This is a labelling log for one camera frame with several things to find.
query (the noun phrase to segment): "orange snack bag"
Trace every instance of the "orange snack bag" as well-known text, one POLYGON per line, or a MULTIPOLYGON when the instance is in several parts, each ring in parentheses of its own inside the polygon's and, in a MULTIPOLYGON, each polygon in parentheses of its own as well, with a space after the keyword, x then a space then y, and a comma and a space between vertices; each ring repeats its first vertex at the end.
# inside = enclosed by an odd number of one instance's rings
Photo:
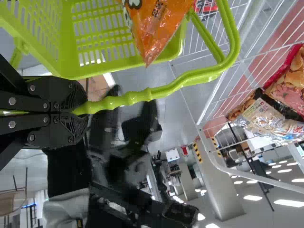
POLYGON ((124 16, 147 67, 166 47, 193 1, 122 0, 122 3, 124 16))

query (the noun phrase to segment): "support pillar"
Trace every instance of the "support pillar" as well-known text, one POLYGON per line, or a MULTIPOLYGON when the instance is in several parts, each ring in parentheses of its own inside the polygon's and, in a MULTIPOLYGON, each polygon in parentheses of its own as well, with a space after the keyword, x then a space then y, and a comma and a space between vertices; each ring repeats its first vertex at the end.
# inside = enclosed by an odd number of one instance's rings
MULTIPOLYGON (((211 149, 213 145, 210 145, 212 141, 207 139, 202 133, 200 136, 202 140, 194 143, 193 152, 202 173, 216 218, 220 221, 226 221, 244 215, 244 209, 237 196, 237 191, 231 178, 227 173, 215 168, 208 158, 207 153, 214 150, 214 148, 213 150, 211 149)), ((220 163, 223 162, 223 158, 218 157, 217 153, 215 156, 220 163)))
POLYGON ((187 164, 184 161, 179 162, 179 167, 181 170, 180 181, 181 187, 184 191, 185 198, 187 201, 191 201, 198 197, 197 192, 195 192, 192 177, 190 175, 187 164))

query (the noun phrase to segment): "metal pole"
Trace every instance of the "metal pole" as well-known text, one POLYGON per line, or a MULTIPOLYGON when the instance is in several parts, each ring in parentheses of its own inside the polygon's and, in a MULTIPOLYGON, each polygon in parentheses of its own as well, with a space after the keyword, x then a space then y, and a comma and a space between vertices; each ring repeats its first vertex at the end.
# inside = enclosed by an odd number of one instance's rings
POLYGON ((27 210, 27 228, 29 228, 29 220, 28 220, 28 219, 29 219, 29 218, 28 218, 28 217, 29 217, 29 215, 28 215, 28 208, 25 208, 25 209, 27 210))
POLYGON ((33 207, 33 206, 30 206, 30 207, 29 207, 29 222, 30 222, 30 228, 33 227, 33 212, 32 212, 32 207, 33 207))
POLYGON ((34 201, 34 220, 35 220, 35 224, 36 224, 36 206, 35 206, 35 198, 33 198, 34 201))
MULTIPOLYGON (((236 142, 238 143, 238 138, 237 138, 236 134, 234 133, 234 131, 233 131, 233 129, 232 129, 230 123, 228 123, 228 126, 229 126, 229 128, 230 128, 230 130, 231 130, 231 132, 232 132, 232 134, 233 134, 233 137, 235 138, 236 142)), ((242 154, 243 154, 243 156, 245 157, 245 159, 246 159, 248 165, 250 166, 250 168, 251 168, 251 170, 252 170, 252 173, 253 173, 254 175, 256 175, 255 169, 254 169, 254 167, 252 166, 252 164, 250 163, 250 161, 249 161, 247 155, 245 154, 245 151, 244 151, 243 147, 242 147, 241 145, 240 145, 240 147, 241 147, 241 149, 242 149, 242 154)), ((265 196, 265 198, 266 198, 266 200, 267 200, 267 202, 268 202, 268 204, 269 204, 271 210, 272 210, 272 211, 275 211, 275 209, 274 209, 273 206, 271 205, 271 202, 270 202, 270 200, 269 200, 269 198, 268 198, 266 192, 264 191, 264 188, 263 188, 262 183, 258 182, 258 185, 259 185, 259 187, 260 187, 262 193, 264 194, 264 196, 265 196)))
POLYGON ((13 179, 14 179, 15 190, 18 191, 17 184, 16 184, 16 179, 15 179, 15 175, 13 175, 13 179))
POLYGON ((28 168, 25 168, 25 199, 28 198, 28 168))

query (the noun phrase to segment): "plastic packaging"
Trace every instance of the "plastic packaging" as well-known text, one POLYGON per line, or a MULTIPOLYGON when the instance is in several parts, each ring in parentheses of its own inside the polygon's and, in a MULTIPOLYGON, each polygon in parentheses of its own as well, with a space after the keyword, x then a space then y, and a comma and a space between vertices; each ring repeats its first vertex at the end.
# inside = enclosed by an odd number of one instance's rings
POLYGON ((193 0, 122 0, 123 12, 146 67, 163 51, 193 0))
POLYGON ((286 61, 264 85, 265 93, 304 117, 304 45, 294 45, 286 61))
POLYGON ((264 94, 252 92, 227 118, 252 133, 270 137, 281 145, 304 138, 304 119, 284 104, 264 94))

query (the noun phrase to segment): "ceiling light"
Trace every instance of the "ceiling light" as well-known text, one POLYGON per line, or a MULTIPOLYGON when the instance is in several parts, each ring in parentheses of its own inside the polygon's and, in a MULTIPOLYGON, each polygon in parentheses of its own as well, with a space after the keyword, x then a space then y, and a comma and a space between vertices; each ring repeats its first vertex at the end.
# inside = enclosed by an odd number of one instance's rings
POLYGON ((198 214, 198 221, 202 221, 202 220, 204 220, 206 217, 205 216, 203 216, 202 214, 198 214))
POLYGON ((298 164, 297 162, 293 162, 293 163, 287 164, 287 166, 292 166, 292 165, 297 165, 297 164, 298 164))
POLYGON ((290 172, 292 169, 288 169, 288 170, 279 170, 278 173, 282 173, 282 172, 290 172))
POLYGON ((245 200, 252 200, 252 201, 259 201, 262 198, 263 197, 260 197, 260 196, 251 196, 251 195, 247 195, 247 196, 243 197, 243 199, 245 199, 245 200))
POLYGON ((301 178, 301 179, 293 179, 291 182, 304 182, 304 179, 301 178))
POLYGON ((275 169, 275 168, 280 168, 282 165, 274 165, 272 168, 275 169))
POLYGON ((215 225, 214 223, 208 224, 206 226, 206 228, 219 228, 217 225, 215 225))
POLYGON ((257 183, 257 180, 249 180, 249 181, 247 181, 247 184, 255 184, 255 183, 257 183))
POLYGON ((304 202, 285 200, 285 199, 279 199, 279 200, 275 201, 274 203, 279 204, 279 205, 284 205, 284 206, 296 207, 296 208, 300 208, 300 207, 304 206, 304 202))

